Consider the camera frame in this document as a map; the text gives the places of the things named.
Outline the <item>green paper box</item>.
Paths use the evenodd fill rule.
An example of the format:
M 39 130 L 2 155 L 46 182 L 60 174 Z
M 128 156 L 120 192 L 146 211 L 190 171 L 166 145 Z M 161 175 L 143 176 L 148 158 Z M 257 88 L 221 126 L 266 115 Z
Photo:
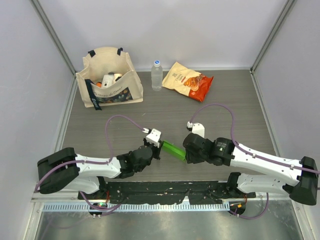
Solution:
M 167 152 L 168 154 L 170 154 L 171 156 L 179 159 L 180 161 L 186 162 L 186 152 L 183 149 L 181 149 L 181 148 L 179 148 L 179 147 L 177 147 L 177 146 L 175 146 L 165 140 L 163 141 L 161 149 L 163 151 Z

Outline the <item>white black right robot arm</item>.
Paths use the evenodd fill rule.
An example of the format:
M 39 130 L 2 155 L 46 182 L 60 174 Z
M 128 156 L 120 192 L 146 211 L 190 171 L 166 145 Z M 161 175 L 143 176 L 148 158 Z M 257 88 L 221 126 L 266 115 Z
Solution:
M 315 160 L 304 156 L 301 160 L 281 158 L 219 137 L 214 141 L 190 133 L 183 141 L 189 164 L 207 162 L 215 166 L 238 167 L 260 174 L 252 177 L 240 173 L 229 179 L 226 193 L 233 198 L 242 193 L 265 192 L 287 195 L 300 204 L 317 203 L 319 172 Z

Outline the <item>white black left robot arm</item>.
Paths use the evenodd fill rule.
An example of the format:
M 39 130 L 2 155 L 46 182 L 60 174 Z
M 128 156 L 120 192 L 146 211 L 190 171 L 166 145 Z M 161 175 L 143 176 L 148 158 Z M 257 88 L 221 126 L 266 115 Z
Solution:
M 39 181 L 35 192 L 43 195 L 61 190 L 80 191 L 100 200 L 107 192 L 103 178 L 126 179 L 142 172 L 153 159 L 160 159 L 163 142 L 143 145 L 113 158 L 95 158 L 76 154 L 66 147 L 37 162 Z

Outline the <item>white box in bag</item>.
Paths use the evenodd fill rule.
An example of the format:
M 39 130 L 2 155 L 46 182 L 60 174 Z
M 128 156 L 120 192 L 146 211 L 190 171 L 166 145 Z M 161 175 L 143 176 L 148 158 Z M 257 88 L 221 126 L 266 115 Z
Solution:
M 115 75 L 114 74 L 106 74 L 102 79 L 102 88 L 109 88 L 114 84 Z

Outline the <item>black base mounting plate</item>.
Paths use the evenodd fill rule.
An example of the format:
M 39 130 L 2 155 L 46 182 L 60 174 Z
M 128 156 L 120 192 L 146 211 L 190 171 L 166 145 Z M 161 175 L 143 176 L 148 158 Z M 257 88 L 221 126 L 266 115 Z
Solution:
M 132 181 L 108 182 L 88 200 L 109 200 L 111 204 L 174 205 L 188 197 L 191 205 L 221 204 L 224 199 L 255 198 L 256 193 L 243 193 L 219 181 Z

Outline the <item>orange beige snack bag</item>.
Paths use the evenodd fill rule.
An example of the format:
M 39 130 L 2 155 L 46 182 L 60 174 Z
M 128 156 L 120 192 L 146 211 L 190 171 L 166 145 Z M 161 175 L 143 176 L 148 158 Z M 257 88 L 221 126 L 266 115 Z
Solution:
M 189 69 L 175 62 L 162 81 L 162 86 L 199 102 L 203 102 L 210 90 L 214 76 Z

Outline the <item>clear plastic water bottle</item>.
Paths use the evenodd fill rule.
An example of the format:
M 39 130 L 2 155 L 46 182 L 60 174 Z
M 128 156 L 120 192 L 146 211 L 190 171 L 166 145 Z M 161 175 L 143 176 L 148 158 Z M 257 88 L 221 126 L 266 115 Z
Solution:
M 151 87 L 154 91 L 162 89 L 163 68 L 159 60 L 155 60 L 151 68 Z

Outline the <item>beige canvas tote bag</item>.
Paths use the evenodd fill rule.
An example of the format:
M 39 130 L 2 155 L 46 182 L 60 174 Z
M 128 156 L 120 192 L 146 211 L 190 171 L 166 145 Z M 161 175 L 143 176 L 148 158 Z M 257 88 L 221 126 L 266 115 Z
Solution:
M 86 108 L 101 110 L 104 106 L 143 101 L 143 85 L 123 48 L 96 48 L 82 60 L 83 70 L 76 73 L 76 80 Z

